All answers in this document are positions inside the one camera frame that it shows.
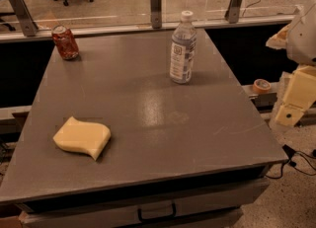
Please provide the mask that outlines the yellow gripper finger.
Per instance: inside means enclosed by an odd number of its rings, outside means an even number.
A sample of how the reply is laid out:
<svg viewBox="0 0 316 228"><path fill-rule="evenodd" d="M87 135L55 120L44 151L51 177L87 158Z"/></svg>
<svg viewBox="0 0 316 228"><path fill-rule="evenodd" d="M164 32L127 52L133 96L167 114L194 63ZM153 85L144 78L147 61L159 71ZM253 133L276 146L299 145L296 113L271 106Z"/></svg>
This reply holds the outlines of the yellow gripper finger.
<svg viewBox="0 0 316 228"><path fill-rule="evenodd" d="M289 25L284 26L279 32L270 37L266 46L272 49L286 49L286 38Z"/></svg>
<svg viewBox="0 0 316 228"><path fill-rule="evenodd" d="M283 72L277 101L276 123L295 126L316 102L316 67L299 65L292 73Z"/></svg>

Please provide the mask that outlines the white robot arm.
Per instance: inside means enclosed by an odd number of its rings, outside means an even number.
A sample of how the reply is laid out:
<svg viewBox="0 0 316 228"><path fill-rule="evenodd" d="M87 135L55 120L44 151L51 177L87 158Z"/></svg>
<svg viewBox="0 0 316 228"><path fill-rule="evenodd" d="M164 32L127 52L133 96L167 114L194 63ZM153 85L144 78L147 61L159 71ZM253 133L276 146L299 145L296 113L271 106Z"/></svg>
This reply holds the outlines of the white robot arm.
<svg viewBox="0 0 316 228"><path fill-rule="evenodd" d="M266 42L269 48L285 49L298 64L276 113L276 122L284 126L295 126L316 102L316 0L297 9L293 20Z"/></svg>

